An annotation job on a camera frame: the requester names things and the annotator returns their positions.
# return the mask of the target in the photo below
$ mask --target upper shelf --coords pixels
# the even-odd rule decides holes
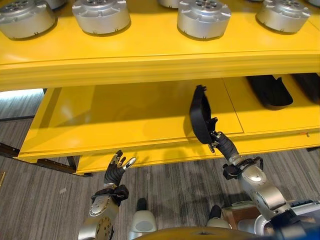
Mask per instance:
[[[224,36],[198,41],[178,31],[177,10],[127,2],[131,26],[112,36],[84,33],[71,2],[45,35],[13,41],[0,33],[0,91],[320,72],[316,8],[298,33],[279,34],[256,21],[261,3],[223,0],[232,12]]]

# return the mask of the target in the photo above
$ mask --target robot leg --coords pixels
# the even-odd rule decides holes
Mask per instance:
[[[146,199],[140,198],[136,205],[136,212],[133,215],[128,240],[133,240],[155,231],[157,231],[155,216],[151,211],[147,210]]]

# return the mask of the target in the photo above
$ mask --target robot forearm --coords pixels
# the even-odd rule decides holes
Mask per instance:
[[[112,223],[119,206],[108,195],[97,196],[89,211],[89,217],[80,228],[78,240],[109,240],[113,235]]]

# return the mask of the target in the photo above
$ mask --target yellow panel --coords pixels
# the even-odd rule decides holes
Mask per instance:
[[[320,145],[320,133],[284,135],[268,138],[250,138],[234,141],[240,154],[257,154],[297,148],[308,148]],[[155,149],[137,149],[125,151],[127,158],[137,157],[134,167],[142,167],[156,164],[170,164],[185,161],[221,158],[217,150],[213,155],[208,146],[200,143],[185,143],[176,146],[157,147]],[[105,171],[113,156],[110,154],[96,154],[82,156],[79,161],[77,173],[89,173]]]
[[[242,133],[221,78],[54,88],[46,92],[18,158],[195,141],[189,108],[199,84],[208,87],[219,130]]]
[[[313,6],[309,3],[304,2],[304,4],[307,5],[311,12],[311,16],[309,17],[309,21],[317,28],[320,30],[320,8]]]
[[[72,1],[43,36],[12,41],[0,33],[0,91],[320,72],[320,32],[310,21],[296,34],[279,34],[257,23],[260,3],[224,0],[232,12],[224,36],[197,41],[177,30],[177,10],[127,2],[131,26],[112,36],[82,32]]]
[[[320,106],[311,102],[289,74],[283,83],[293,98],[293,104],[281,110],[268,110],[262,106],[245,77],[225,78],[225,86],[245,133],[318,129]]]

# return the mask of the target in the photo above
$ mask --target lower shelf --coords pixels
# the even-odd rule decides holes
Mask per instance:
[[[252,137],[234,139],[233,141],[240,154],[258,154],[320,146],[320,132],[303,132],[268,138]],[[109,153],[82,156],[76,174],[105,171],[113,155],[113,153]],[[125,151],[124,155],[127,158],[137,157],[134,167],[223,157],[218,150],[215,154],[212,154],[207,145],[200,143],[175,144],[170,147],[150,149],[137,148],[136,150]]]

